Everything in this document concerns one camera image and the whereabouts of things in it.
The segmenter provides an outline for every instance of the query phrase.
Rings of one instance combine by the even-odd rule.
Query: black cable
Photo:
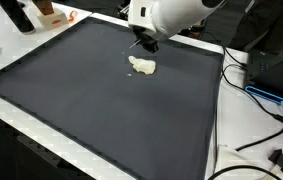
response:
[[[282,128],[279,132],[277,132],[277,133],[275,133],[275,134],[273,134],[273,135],[271,135],[271,136],[269,136],[269,137],[263,138],[263,139],[261,139],[261,140],[259,140],[259,141],[253,142],[253,143],[246,144],[246,145],[244,145],[244,146],[241,146],[241,147],[239,147],[239,148],[236,148],[235,150],[236,150],[236,151],[241,151],[241,150],[243,150],[243,149],[246,149],[246,148],[249,148],[249,147],[252,147],[252,146],[261,144],[261,143],[264,143],[264,142],[266,142],[266,141],[268,141],[268,140],[271,140],[271,139],[273,139],[273,138],[275,138],[275,137],[280,136],[281,134],[283,134],[283,128]]]
[[[220,46],[222,46],[222,48],[225,49],[226,53],[227,53],[236,63],[240,64],[240,65],[243,66],[243,67],[247,67],[247,65],[246,65],[245,63],[239,62],[236,58],[234,58],[234,57],[232,56],[232,54],[230,54],[230,52],[227,50],[227,48],[225,48],[225,46],[224,46],[213,34],[211,34],[210,32],[206,32],[206,31],[203,32],[203,34],[209,34],[215,41],[217,41],[217,43],[218,43]]]
[[[245,67],[242,67],[242,66],[239,66],[239,65],[236,65],[236,64],[230,64],[230,65],[228,65],[228,66],[226,66],[226,67],[224,68],[224,70],[223,70],[223,72],[222,72],[222,74],[221,74],[221,79],[223,78],[223,76],[225,76],[224,73],[227,71],[227,69],[228,69],[229,67],[237,67],[237,68],[239,68],[239,69],[241,69],[241,70],[243,70],[243,71],[246,71],[246,70],[247,70],[247,68],[245,68]]]
[[[226,81],[229,85],[231,85],[232,87],[234,87],[234,88],[236,88],[236,89],[239,89],[239,90],[241,90],[242,92],[244,92],[245,94],[247,94],[249,97],[251,97],[251,98],[254,100],[255,103],[257,103],[257,105],[258,105],[265,113],[267,113],[268,115],[272,116],[274,119],[276,119],[276,120],[278,120],[278,121],[280,121],[280,122],[283,123],[283,116],[278,115],[278,114],[271,113],[270,111],[268,111],[267,109],[265,109],[264,106],[263,106],[263,105],[257,100],[257,98],[254,97],[251,93],[248,93],[248,92],[246,92],[243,88],[232,84],[232,83],[229,81],[229,79],[227,78],[227,76],[225,75],[224,70],[223,70],[222,74],[223,74],[223,77],[224,77],[225,81]]]
[[[219,80],[219,84],[221,83],[222,75],[223,75],[223,64],[225,60],[225,48],[223,48],[223,55],[222,55],[222,60],[221,60],[221,78]],[[214,170],[217,167],[217,160],[218,160],[218,105],[215,108],[215,121],[214,121],[214,157],[215,157],[215,162],[214,162]]]
[[[209,20],[209,17],[205,18],[205,25],[204,25],[204,29],[203,31],[199,34],[199,37],[198,39],[201,40],[203,38],[203,34],[206,32],[206,29],[208,27],[208,21]]]
[[[220,176],[220,175],[222,175],[222,174],[224,174],[226,172],[236,170],[236,169],[253,169],[253,170],[264,172],[264,173],[272,176],[276,180],[282,180],[281,178],[279,178],[278,176],[276,176],[275,174],[271,173],[268,170],[265,170],[265,169],[262,169],[262,168],[259,168],[259,167],[256,167],[256,166],[247,166],[247,165],[232,166],[232,167],[228,167],[228,168],[222,169],[222,170],[216,172],[215,174],[213,174],[208,180],[214,180],[218,176]]]

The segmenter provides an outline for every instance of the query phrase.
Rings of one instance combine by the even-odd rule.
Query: bottle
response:
[[[29,35],[35,32],[33,24],[17,0],[0,0],[0,5],[21,33]]]

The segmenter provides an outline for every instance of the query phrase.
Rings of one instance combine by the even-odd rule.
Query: black mat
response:
[[[129,50],[134,40],[88,18],[1,70],[0,97],[135,178],[203,180],[222,55],[172,41]],[[155,60],[155,74],[129,55]]]

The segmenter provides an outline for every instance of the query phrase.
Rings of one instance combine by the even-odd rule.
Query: dough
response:
[[[133,64],[133,69],[137,72],[143,72],[146,75],[153,74],[156,63],[152,60],[137,59],[134,56],[129,56],[129,61]]]

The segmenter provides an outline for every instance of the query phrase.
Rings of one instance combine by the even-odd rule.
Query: white table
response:
[[[92,13],[54,4],[55,7],[63,10],[67,15],[76,10],[78,16],[69,27],[63,26],[53,31],[43,30],[35,17],[36,8],[32,3],[24,1],[25,8],[30,20],[37,28],[37,32],[31,36],[24,36],[14,27],[11,20],[0,8],[0,69],[14,62],[34,48],[48,41],[52,37],[63,32],[81,19],[90,16]],[[93,17],[109,21],[111,23],[127,26],[127,22],[104,16],[92,14]],[[174,36],[172,40],[183,42],[195,47],[207,49],[214,52],[223,52],[222,48],[210,43],[189,39],[181,36]],[[230,53],[241,62],[246,62],[248,54],[235,50]],[[234,63],[228,56],[225,59],[225,66]],[[236,69],[229,69],[226,73],[230,81],[242,85],[243,72]],[[277,106],[273,103],[261,100],[267,109],[277,112]],[[78,145],[71,139],[46,126],[41,121],[20,111],[18,108],[0,99],[0,119],[45,146],[55,154],[72,163],[82,171],[95,179],[102,180],[130,180],[134,179],[120,169],[109,164],[107,161],[94,155],[84,147]],[[218,141],[221,145],[228,145],[236,148],[246,143],[258,140],[277,132],[283,125],[263,113],[247,96],[228,86],[224,81],[221,83],[219,104],[218,104]],[[209,150],[209,160],[206,174],[210,176],[213,172],[213,139]],[[269,153],[274,149],[283,149],[283,135],[263,143],[262,145],[242,151],[247,158],[258,162],[263,168],[269,169],[271,163],[267,160]]]

